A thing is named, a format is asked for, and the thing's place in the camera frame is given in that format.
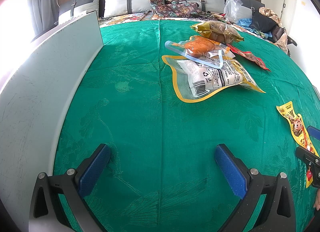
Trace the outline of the person's fingertip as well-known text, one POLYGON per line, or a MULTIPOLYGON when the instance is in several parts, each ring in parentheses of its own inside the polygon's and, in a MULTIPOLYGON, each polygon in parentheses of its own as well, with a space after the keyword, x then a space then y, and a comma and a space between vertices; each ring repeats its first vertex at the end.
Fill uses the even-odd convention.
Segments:
POLYGON ((313 207, 319 211, 320 210, 320 189, 317 190, 315 203, 313 204, 313 207))

